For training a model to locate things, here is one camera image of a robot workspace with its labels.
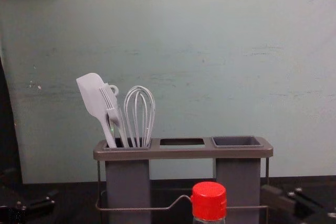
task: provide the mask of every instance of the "white spatula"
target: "white spatula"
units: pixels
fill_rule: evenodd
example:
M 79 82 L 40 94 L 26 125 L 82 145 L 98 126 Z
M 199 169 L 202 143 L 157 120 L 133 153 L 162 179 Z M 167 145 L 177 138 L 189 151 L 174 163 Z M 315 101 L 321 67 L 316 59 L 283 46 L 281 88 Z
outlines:
M 104 85 L 103 80 L 96 73 L 88 73 L 77 78 L 76 81 L 86 109 L 99 120 L 109 147 L 116 148 L 115 139 L 108 126 L 105 101 L 99 90 Z

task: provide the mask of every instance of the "light blue wall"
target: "light blue wall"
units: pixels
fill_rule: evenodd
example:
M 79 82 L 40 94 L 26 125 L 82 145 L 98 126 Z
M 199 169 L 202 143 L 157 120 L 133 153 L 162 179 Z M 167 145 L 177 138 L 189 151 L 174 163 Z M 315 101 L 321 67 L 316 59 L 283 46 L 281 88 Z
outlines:
M 103 133 L 75 82 L 88 72 L 152 90 L 154 136 L 263 136 L 271 176 L 335 175 L 335 21 L 336 0 L 0 0 L 24 182 L 96 179 Z

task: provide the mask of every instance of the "utensil holder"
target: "utensil holder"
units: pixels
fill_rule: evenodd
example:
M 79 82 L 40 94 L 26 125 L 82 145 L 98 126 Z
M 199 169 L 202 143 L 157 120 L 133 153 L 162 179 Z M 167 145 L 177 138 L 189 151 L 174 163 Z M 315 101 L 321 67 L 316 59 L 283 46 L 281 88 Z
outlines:
M 150 208 L 149 160 L 172 158 L 213 158 L 214 176 L 226 187 L 228 207 L 246 206 L 245 210 L 230 211 L 227 223 L 258 224 L 259 210 L 264 208 L 259 207 L 260 161 L 266 158 L 268 176 L 271 156 L 273 147 L 264 138 L 254 136 L 153 138 L 148 148 L 107 148 L 106 141 L 100 141 L 93 150 L 98 162 L 98 185 L 100 161 L 106 166 L 110 209 L 103 210 L 110 211 L 110 224 L 150 224 L 150 210 L 167 210 L 175 204 Z

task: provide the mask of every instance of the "gray utensil holder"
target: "gray utensil holder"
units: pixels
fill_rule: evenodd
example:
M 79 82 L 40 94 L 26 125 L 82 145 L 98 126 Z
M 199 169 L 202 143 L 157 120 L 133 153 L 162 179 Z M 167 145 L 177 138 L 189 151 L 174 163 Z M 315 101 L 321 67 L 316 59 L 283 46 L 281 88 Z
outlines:
M 173 145 L 183 148 L 169 148 Z M 215 178 L 226 187 L 228 206 L 259 206 L 260 160 L 266 158 L 268 162 L 271 156 L 273 147 L 264 138 L 254 136 L 153 138 L 149 148 L 107 148 L 106 141 L 101 141 L 93 151 L 98 164 L 105 162 L 109 208 L 149 208 L 149 160 L 172 158 L 213 158 Z M 109 223 L 150 224 L 151 213 L 112 211 Z M 258 224 L 259 209 L 229 211 L 226 223 Z

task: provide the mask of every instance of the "whisk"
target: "whisk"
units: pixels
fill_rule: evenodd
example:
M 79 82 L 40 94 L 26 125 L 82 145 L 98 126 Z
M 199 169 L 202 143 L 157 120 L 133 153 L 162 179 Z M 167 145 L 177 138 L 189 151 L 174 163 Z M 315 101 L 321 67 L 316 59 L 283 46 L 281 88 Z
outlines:
M 129 104 L 132 106 L 134 126 L 131 125 L 129 117 Z M 142 106 L 141 139 L 138 120 L 138 106 Z M 155 100 L 152 93 L 143 86 L 134 86 L 131 88 L 124 100 L 124 115 L 133 147 L 148 147 L 155 117 Z

